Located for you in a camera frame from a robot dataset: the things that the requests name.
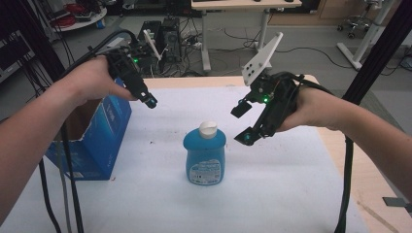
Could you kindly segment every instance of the bottle label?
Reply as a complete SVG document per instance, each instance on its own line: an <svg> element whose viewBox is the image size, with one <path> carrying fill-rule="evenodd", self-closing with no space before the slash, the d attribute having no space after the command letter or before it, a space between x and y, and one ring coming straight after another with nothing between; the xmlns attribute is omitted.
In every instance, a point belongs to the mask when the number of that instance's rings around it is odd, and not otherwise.
<svg viewBox="0 0 412 233"><path fill-rule="evenodd" d="M221 180L221 163L218 159L202 161L191 166L190 181L197 184L215 184Z"/></svg>

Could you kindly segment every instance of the gray floor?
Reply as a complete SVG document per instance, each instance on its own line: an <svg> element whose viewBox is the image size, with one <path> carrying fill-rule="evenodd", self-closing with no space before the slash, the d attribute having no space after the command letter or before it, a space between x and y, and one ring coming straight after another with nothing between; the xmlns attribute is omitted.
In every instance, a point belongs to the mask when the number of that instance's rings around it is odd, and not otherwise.
<svg viewBox="0 0 412 233"><path fill-rule="evenodd" d="M64 32L62 35L67 41L75 59L86 53L87 46L96 46L103 38L113 31L123 28L138 33L143 21L162 20L163 17L106 17L106 28L97 29L91 25L74 31ZM185 28L182 34L195 34L196 29L201 32L199 18L194 19ZM280 71L290 71L296 74L309 74L315 76L318 81L329 89L347 89L357 72L352 68L344 55L337 48L336 43L344 43L348 49L355 51L361 42L361 38L350 40L346 32L338 32L335 26L269 26L266 34L268 42L276 32L283 32L284 37L271 58L273 69L270 73ZM254 38L258 29L254 28L213 28L210 29L210 49L212 71L204 73L202 71L201 57L198 50L189 54L190 69L203 76L235 76L241 75L241 66L246 64L255 54L253 49L242 48L246 39L234 39L228 35L240 38ZM66 51L61 41L52 43L62 63L68 65ZM403 57L406 48L399 48L389 62L388 67L395 67ZM326 56L346 68L333 64ZM385 69L384 74L391 73L391 69ZM392 114L403 130L412 134L410 117L412 116L412 75L410 71L402 68L396 69L391 75L381 75L371 90ZM16 72L4 82L0 83L0 119L10 116L16 110L24 106L34 95L33 87L21 71Z"/></svg>

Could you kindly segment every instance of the chair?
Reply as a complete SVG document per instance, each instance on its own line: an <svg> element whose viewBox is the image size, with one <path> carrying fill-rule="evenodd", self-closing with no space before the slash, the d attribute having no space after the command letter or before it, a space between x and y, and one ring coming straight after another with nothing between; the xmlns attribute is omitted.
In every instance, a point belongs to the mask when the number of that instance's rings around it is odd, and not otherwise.
<svg viewBox="0 0 412 233"><path fill-rule="evenodd" d="M364 32L367 32L370 28L370 25L373 23L373 20L366 17L371 8L379 9L382 7L383 0L364 0L366 3L366 8L360 16L350 16L344 20L345 24L348 24L351 27L351 31L348 33L350 39L355 38L355 29L363 29ZM338 31L343 30L343 25L337 26Z"/></svg>

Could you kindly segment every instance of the white bottle cap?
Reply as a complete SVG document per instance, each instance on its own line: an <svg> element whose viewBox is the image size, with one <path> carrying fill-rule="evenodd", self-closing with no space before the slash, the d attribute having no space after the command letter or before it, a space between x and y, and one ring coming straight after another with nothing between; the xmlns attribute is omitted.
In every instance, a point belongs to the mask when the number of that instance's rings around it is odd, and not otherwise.
<svg viewBox="0 0 412 233"><path fill-rule="evenodd" d="M203 121L199 126L200 136L204 139L211 139L218 132L218 124L214 121Z"/></svg>

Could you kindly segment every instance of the blue cardboard box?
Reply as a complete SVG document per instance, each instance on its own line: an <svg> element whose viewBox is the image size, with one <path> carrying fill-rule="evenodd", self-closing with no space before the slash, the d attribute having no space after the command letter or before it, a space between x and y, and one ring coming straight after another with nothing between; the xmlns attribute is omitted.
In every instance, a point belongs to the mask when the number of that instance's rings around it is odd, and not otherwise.
<svg viewBox="0 0 412 233"><path fill-rule="evenodd" d="M109 180L131 115L130 104L117 96L88 101L66 120L76 181ZM53 141L46 157L69 177L61 141Z"/></svg>

